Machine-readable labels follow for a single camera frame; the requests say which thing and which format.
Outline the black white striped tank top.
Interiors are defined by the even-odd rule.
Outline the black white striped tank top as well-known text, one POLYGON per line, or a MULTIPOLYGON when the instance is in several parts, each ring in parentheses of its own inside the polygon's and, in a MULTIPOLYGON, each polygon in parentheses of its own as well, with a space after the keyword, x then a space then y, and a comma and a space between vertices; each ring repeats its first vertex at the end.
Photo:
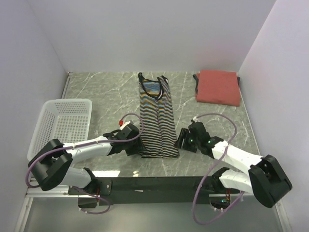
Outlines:
POLYGON ((178 148, 174 112, 168 79, 164 76, 150 80, 138 73, 140 117, 143 122, 142 158, 177 159, 178 148))

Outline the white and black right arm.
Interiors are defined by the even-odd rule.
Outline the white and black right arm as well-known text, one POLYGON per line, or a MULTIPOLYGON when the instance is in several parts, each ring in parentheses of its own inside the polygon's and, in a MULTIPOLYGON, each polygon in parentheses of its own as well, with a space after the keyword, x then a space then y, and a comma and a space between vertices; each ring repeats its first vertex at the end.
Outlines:
POLYGON ((203 155, 231 165, 208 175, 201 184, 203 189, 218 193, 236 189, 253 194, 263 206, 272 208, 293 188, 274 156, 251 154, 220 137, 211 137, 205 129, 182 128, 175 147, 191 152, 199 150, 203 155))

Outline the red printed tank top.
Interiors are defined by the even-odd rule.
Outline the red printed tank top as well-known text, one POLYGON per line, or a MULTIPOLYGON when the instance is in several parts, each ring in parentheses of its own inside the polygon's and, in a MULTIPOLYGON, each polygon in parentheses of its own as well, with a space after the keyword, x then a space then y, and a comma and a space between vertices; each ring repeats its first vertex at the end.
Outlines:
POLYGON ((239 81, 236 72, 201 70, 193 74, 197 102, 240 106, 239 81))

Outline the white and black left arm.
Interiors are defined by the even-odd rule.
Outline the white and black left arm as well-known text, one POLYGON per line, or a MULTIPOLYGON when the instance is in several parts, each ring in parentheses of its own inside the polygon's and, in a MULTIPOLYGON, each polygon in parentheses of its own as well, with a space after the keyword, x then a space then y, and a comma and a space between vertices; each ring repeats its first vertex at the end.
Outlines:
POLYGON ((143 150, 141 131, 132 125, 118 129, 95 139, 61 143, 58 139, 49 141, 28 163, 25 177, 29 188, 49 191, 59 185, 77 188, 85 194, 100 189, 98 178, 87 168, 73 165, 98 156, 110 156, 125 151, 128 155, 143 150))

